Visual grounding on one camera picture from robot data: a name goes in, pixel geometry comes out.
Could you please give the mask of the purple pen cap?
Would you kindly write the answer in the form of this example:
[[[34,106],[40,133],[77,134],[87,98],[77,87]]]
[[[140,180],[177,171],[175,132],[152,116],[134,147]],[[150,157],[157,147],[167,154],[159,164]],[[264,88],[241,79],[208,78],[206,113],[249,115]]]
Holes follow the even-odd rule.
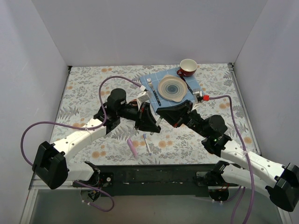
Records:
[[[132,142],[132,140],[131,140],[131,139],[128,139],[128,140],[127,140],[127,144],[128,144],[130,147],[132,147],[132,146],[133,146],[133,142]]]

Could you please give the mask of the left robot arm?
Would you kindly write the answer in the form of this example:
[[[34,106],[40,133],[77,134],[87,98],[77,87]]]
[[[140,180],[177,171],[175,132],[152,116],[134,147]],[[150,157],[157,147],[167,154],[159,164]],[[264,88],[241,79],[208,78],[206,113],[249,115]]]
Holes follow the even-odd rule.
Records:
[[[53,143],[40,144],[32,170],[50,189],[57,189],[65,181],[81,180],[93,187],[99,183],[100,170],[91,162],[69,165],[69,161],[93,141],[112,132],[122,118],[135,122],[134,128],[143,132],[159,133],[160,126],[150,109],[151,93],[143,91],[134,102],[126,101],[121,88],[111,91],[99,111],[78,130]]]

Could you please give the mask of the white marker pen green tip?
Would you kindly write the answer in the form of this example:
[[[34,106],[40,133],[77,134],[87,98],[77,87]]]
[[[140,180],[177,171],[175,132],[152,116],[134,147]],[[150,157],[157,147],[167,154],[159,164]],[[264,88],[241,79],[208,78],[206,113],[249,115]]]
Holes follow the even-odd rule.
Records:
[[[159,126],[160,122],[162,121],[162,117],[159,117],[159,119],[156,122],[156,126]]]

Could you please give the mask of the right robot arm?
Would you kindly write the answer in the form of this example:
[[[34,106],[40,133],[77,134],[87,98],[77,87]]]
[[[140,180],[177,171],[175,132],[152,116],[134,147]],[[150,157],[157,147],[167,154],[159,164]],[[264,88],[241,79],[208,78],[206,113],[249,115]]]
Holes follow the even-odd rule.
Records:
[[[177,128],[186,125],[202,137],[204,148],[211,154],[229,160],[250,174],[265,182],[270,200],[279,208],[292,212],[299,201],[299,168],[289,163],[287,166],[267,160],[253,152],[245,152],[225,135],[225,121],[220,115],[206,119],[193,110],[192,103],[185,101],[177,106],[158,108],[157,114]]]

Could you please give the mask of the pink pen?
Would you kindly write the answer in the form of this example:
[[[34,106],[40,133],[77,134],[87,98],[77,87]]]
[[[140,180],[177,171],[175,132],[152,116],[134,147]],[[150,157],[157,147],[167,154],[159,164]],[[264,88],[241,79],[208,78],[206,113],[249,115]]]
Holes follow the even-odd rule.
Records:
[[[137,151],[136,151],[134,145],[133,145],[132,147],[129,146],[129,148],[130,148],[130,151],[132,152],[132,155],[133,155],[134,158],[137,160],[137,159],[138,159],[138,153],[137,153]]]

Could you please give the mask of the white marker pen blue tip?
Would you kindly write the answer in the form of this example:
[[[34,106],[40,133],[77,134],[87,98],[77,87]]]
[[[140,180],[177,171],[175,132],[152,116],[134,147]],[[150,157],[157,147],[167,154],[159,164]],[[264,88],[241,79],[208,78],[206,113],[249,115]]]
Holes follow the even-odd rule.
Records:
[[[144,142],[145,142],[145,146],[146,146],[146,148],[147,148],[148,154],[149,154],[149,155],[152,155],[152,152],[151,152],[151,149],[150,149],[150,147],[149,147],[149,144],[148,144],[147,139],[144,139]]]

